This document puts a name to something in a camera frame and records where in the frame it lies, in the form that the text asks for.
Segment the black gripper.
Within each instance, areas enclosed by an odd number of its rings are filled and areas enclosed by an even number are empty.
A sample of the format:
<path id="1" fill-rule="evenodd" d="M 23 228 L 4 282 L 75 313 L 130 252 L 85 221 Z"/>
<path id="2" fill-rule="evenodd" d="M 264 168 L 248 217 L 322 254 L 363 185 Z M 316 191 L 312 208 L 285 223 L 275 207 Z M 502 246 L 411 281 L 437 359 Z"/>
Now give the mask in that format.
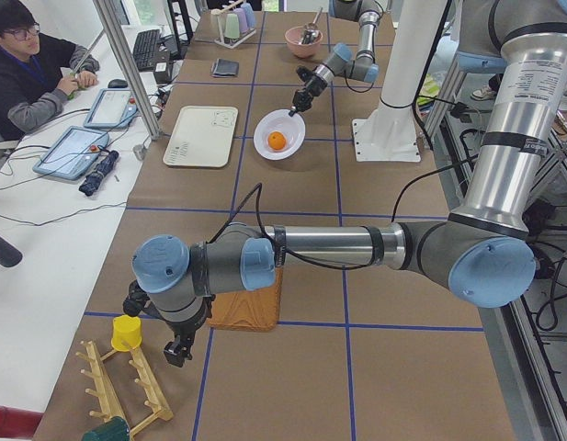
<path id="1" fill-rule="evenodd" d="M 312 101 L 327 87 L 327 83 L 317 74 L 314 75 L 302 89 L 294 93 L 289 116 L 307 111 L 312 107 Z"/>
<path id="2" fill-rule="evenodd" d="M 204 311 L 182 322 L 167 322 L 174 333 L 174 340 L 164 347 L 164 357 L 170 365 L 181 368 L 186 360 L 192 357 L 191 348 L 195 342 L 196 331 L 204 322 Z"/>

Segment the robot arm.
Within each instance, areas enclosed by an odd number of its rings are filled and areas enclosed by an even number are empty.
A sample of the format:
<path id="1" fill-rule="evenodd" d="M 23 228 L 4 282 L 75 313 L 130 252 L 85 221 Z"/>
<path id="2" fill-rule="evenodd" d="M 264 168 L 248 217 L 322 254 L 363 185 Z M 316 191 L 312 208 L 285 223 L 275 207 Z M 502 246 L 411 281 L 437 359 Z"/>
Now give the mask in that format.
<path id="1" fill-rule="evenodd" d="M 503 79 L 468 190 L 445 220 L 377 226 L 245 225 L 185 244 L 156 235 L 132 257 L 123 310 L 173 333 L 167 361 L 190 359 L 196 331 L 224 293 L 269 288 L 288 261 L 334 270 L 387 266 L 419 274 L 483 309 L 519 299 L 537 268 L 523 214 L 567 84 L 567 1 L 467 1 L 459 53 L 497 60 Z"/>
<path id="2" fill-rule="evenodd" d="M 358 47 L 356 55 L 342 42 L 334 45 L 328 56 L 313 69 L 299 66 L 298 77 L 303 82 L 292 99 L 289 116 L 305 112 L 312 107 L 312 101 L 319 96 L 336 77 L 346 81 L 356 80 L 373 85 L 380 68 L 376 63 L 375 35 L 392 1 L 383 6 L 380 1 L 330 1 L 328 13 L 332 17 L 358 23 Z"/>

